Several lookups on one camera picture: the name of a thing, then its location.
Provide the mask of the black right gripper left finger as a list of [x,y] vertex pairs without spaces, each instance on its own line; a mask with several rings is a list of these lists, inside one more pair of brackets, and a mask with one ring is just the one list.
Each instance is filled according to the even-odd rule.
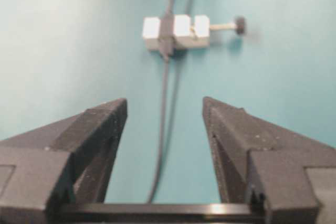
[[1,141],[1,223],[54,223],[68,203],[103,202],[127,101],[116,99]]

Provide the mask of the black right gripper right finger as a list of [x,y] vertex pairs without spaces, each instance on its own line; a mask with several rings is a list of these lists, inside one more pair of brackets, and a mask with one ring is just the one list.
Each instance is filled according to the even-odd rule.
[[220,199],[260,203],[265,223],[335,223],[335,148],[211,97],[203,120]]

